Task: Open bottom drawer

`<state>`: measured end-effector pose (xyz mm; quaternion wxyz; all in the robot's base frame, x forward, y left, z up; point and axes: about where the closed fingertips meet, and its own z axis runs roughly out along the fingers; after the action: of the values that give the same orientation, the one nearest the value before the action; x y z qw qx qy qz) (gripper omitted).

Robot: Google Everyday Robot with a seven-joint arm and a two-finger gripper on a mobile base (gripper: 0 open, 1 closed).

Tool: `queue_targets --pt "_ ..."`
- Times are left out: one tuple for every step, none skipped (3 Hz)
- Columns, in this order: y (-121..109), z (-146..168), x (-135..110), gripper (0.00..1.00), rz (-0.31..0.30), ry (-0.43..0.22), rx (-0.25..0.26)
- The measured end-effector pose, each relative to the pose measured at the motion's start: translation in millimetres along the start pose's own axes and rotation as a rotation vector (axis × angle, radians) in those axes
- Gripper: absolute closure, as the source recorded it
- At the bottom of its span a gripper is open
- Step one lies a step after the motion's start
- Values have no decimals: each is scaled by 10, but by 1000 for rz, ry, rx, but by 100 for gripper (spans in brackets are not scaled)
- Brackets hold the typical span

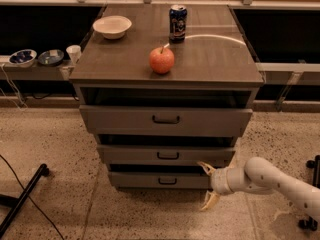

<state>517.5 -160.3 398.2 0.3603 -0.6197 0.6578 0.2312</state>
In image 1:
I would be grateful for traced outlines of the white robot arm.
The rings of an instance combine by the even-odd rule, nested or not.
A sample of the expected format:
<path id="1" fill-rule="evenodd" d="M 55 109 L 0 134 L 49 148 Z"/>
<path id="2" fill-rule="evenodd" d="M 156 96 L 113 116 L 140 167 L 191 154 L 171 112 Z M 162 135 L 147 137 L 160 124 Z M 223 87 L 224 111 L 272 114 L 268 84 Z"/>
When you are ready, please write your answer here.
<path id="1" fill-rule="evenodd" d="M 320 221 L 320 189 L 285 174 L 264 158 L 252 157 L 243 167 L 234 168 L 215 169 L 202 161 L 198 164 L 209 176 L 211 186 L 202 211 L 216 205 L 221 196 L 236 192 L 266 194 L 275 190 L 312 219 Z"/>

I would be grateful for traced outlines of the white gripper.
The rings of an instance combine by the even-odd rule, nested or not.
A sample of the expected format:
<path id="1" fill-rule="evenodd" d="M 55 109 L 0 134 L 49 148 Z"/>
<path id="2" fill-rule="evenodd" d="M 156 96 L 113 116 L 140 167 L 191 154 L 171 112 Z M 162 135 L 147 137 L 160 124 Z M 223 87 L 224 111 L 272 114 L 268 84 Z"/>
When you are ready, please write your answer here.
<path id="1" fill-rule="evenodd" d="M 211 176 L 211 186 L 214 190 L 206 192 L 204 202 L 200 208 L 201 211 L 213 208 L 220 200 L 220 195 L 244 191 L 249 185 L 249 179 L 243 167 L 225 167 L 215 170 L 214 167 L 203 161 L 198 161 L 197 164 L 203 168 L 208 176 Z"/>

